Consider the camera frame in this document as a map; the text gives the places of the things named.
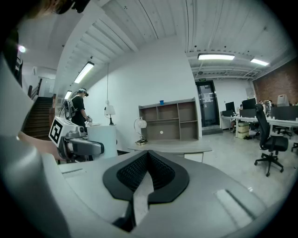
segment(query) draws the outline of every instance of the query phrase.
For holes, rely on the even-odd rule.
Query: table lamp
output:
[[[138,121],[138,127],[139,128],[146,128],[147,127],[147,122],[145,120],[143,120],[143,117],[138,117],[137,119],[135,119],[135,122],[140,119]],[[142,134],[140,134],[136,129],[135,129],[136,133],[138,133],[140,135],[140,140],[136,141],[135,143],[137,145],[144,145],[147,143],[146,137],[144,137]]]
[[[111,106],[111,105],[107,105],[105,108],[104,108],[104,114],[106,116],[110,116],[110,126],[114,125],[114,123],[112,122],[112,117],[111,115],[115,115],[115,110],[114,110],[114,107]]]

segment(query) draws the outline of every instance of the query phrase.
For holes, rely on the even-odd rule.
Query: fluorescent light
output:
[[[71,95],[71,91],[68,90],[64,99],[68,99],[70,95]]]
[[[24,46],[19,46],[19,51],[22,53],[26,52],[26,48]]]
[[[267,63],[267,62],[264,62],[264,61],[261,61],[261,60],[257,60],[257,59],[252,59],[251,62],[252,62],[252,63],[259,64],[259,65],[264,65],[264,66],[266,66],[266,65],[269,64],[269,63]]]
[[[88,61],[87,64],[83,67],[83,69],[79,73],[78,77],[76,77],[74,82],[78,84],[85,77],[85,75],[93,68],[93,66],[94,64]]]
[[[233,60],[235,58],[232,54],[199,54],[198,60]]]

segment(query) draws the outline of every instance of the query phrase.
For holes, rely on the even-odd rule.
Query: doorway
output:
[[[219,125],[219,113],[213,81],[196,82],[201,107],[202,127]]]

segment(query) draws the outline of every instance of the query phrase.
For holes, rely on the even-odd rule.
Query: black t-shirt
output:
[[[73,99],[71,99],[74,105],[74,108],[77,109],[75,112],[75,115],[72,117],[71,121],[78,126],[85,126],[85,118],[83,117],[81,110],[84,109],[84,100],[80,96],[76,96]]]

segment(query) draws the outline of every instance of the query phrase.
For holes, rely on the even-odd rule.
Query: gray floor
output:
[[[239,139],[235,138],[235,134],[225,131],[222,134],[203,136],[203,141],[209,143],[213,149],[204,153],[203,163],[214,166],[234,178],[254,192],[268,207],[287,196],[296,179],[298,156],[295,152],[291,152],[291,147],[293,142],[298,142],[297,135],[289,140],[288,150],[278,155],[278,161],[284,166],[284,172],[281,173],[277,165],[271,164],[269,177],[265,176],[268,162],[254,165],[262,153],[268,154],[268,151],[259,149],[258,139]]]

